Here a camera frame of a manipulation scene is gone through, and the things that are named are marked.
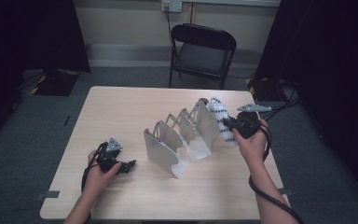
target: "black stand base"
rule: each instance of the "black stand base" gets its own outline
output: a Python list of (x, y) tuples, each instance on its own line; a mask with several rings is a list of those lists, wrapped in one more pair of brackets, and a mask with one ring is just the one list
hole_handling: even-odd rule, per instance
[(32, 94), (50, 96), (69, 96), (78, 78), (78, 74), (60, 72), (57, 69), (44, 69), (45, 75), (41, 78)]
[(286, 102), (287, 97), (278, 84), (273, 84), (268, 80), (250, 80), (248, 82), (249, 92), (256, 101), (278, 101)]

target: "gray carpet floor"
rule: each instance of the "gray carpet floor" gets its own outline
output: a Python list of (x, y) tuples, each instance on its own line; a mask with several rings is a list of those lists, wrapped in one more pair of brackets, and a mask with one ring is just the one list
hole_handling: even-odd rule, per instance
[[(226, 88), (247, 91), (243, 78), (255, 70), (232, 68)], [(31, 77), (39, 71), (27, 71)], [(0, 128), (0, 223), (60, 223), (39, 216), (76, 120), (93, 86), (168, 87), (168, 67), (92, 68), (82, 74), (69, 96), (30, 94), (37, 77), (24, 82), (17, 109)], [(218, 89), (213, 80), (183, 75), (174, 88)], [(279, 106), (280, 102), (259, 102)], [(299, 104), (268, 121), (274, 153), (293, 208), (305, 223), (358, 223), (358, 183), (342, 160), (319, 138)]]

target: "table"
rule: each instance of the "table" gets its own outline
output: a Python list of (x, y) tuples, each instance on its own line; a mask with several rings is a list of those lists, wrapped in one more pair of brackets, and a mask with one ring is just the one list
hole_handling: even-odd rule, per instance
[[(80, 196), (87, 156), (114, 137), (123, 149), (119, 161), (137, 160), (127, 175), (115, 176), (92, 209), (93, 218), (118, 220), (240, 220), (259, 219), (249, 170), (238, 147), (213, 143), (213, 155), (191, 162), (180, 178), (162, 170), (146, 155), (144, 130), (168, 114), (191, 110), (199, 98), (217, 97), (230, 116), (253, 102), (247, 91), (93, 87), (63, 153), (49, 188), (60, 192), (46, 198), (44, 219), (65, 219)], [(272, 153), (266, 160), (277, 185), (282, 181)]]

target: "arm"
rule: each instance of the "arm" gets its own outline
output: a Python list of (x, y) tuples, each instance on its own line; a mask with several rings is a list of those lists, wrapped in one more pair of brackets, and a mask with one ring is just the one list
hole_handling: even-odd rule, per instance
[[(95, 150), (89, 154), (89, 162), (91, 161), (94, 153)], [(113, 178), (120, 166), (121, 163), (117, 163), (106, 174), (101, 171), (100, 166), (98, 165), (91, 167), (89, 174), (87, 175), (83, 192), (77, 199), (71, 213), (63, 223), (85, 223), (89, 217), (92, 206), (97, 201), (103, 190), (109, 185), (110, 180)]]
[[(260, 122), (263, 125), (268, 126), (263, 119), (261, 119)], [(267, 143), (266, 136), (261, 131), (258, 131), (252, 137), (244, 139), (237, 130), (233, 130), (233, 132), (234, 137), (240, 146), (240, 153), (249, 167), (255, 185), (269, 196), (288, 205), (287, 201), (278, 191), (264, 165), (263, 154)], [(277, 205), (267, 201), (258, 194), (255, 195), (255, 198), (260, 213), (260, 219), (263, 224), (297, 223), (290, 214)]]

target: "person's left hand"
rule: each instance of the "person's left hand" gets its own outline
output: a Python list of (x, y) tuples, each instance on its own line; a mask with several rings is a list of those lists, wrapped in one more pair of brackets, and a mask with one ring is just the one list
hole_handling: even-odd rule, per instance
[[(89, 154), (89, 162), (95, 154), (95, 150), (91, 151)], [(108, 172), (104, 173), (97, 161), (94, 161), (92, 166), (89, 169), (89, 174), (87, 175), (86, 184), (83, 189), (83, 194), (90, 194), (90, 196), (98, 197), (103, 190), (109, 185), (109, 182), (115, 176), (118, 169), (120, 169), (121, 162), (115, 164)]]

